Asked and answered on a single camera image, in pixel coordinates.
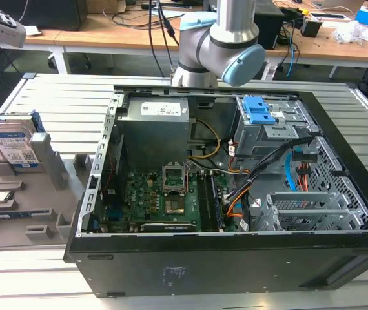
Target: ram slot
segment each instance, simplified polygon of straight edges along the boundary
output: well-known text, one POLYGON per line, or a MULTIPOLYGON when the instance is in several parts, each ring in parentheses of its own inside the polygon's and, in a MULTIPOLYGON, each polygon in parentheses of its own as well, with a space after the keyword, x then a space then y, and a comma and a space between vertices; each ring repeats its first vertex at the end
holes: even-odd
POLYGON ((201 220, 201 230, 203 232, 211 231, 211 220, 209 216, 209 206, 208 206, 205 180, 206 179, 204 176, 197 175, 199 215, 201 220))
POLYGON ((205 178, 205 186, 207 192, 207 205, 209 206, 211 227, 213 231, 218 231, 219 220, 217 213, 220 213, 220 207, 218 205, 216 184, 214 183, 214 176, 212 174, 205 178))

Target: aluminum extrusion table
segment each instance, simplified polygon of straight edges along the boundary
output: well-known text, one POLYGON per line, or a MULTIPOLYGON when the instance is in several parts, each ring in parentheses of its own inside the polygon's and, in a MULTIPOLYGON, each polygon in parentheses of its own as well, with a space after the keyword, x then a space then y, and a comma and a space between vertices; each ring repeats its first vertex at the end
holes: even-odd
MULTIPOLYGON (((168 85, 167 79, 38 74, 22 79, 1 112, 36 109, 63 158, 93 155, 114 84, 168 85)), ((313 92, 368 168, 368 100, 342 83, 265 82, 251 89, 313 92)), ((97 299, 73 264, 61 259, 65 245, 0 251, 0 308, 65 309, 368 309, 368 271, 337 291, 161 296, 97 299)))

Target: chip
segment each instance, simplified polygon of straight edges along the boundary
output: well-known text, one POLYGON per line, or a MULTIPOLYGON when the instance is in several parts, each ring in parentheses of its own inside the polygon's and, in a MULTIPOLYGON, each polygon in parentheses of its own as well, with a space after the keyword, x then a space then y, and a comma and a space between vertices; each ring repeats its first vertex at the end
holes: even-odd
POLYGON ((184 197, 167 196, 165 198, 165 214, 184 214, 185 203, 184 197))

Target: light blue robot arm cap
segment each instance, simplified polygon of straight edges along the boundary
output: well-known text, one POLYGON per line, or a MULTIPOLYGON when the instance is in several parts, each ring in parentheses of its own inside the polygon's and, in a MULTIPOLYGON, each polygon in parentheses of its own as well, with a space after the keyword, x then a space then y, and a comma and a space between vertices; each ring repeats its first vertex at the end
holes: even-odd
POLYGON ((185 14, 181 18, 179 30, 190 30, 195 28, 202 28, 214 24, 217 20, 217 13, 215 12, 191 12, 185 14))
POLYGON ((252 45, 233 59, 221 79, 231 86, 242 86, 259 72, 265 57, 266 51, 260 44, 252 45))

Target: green motherboard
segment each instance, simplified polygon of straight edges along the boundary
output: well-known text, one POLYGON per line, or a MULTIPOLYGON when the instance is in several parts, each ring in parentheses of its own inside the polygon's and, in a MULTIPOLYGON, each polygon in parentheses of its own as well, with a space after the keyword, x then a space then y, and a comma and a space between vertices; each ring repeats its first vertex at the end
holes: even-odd
POLYGON ((234 230, 223 222, 221 201, 229 190, 224 174, 190 173, 184 180, 173 174, 164 185, 183 185, 185 192, 165 193, 162 173, 129 173, 125 202, 107 205, 101 226, 109 233, 138 233, 143 227, 160 232, 161 224, 190 232, 234 230))

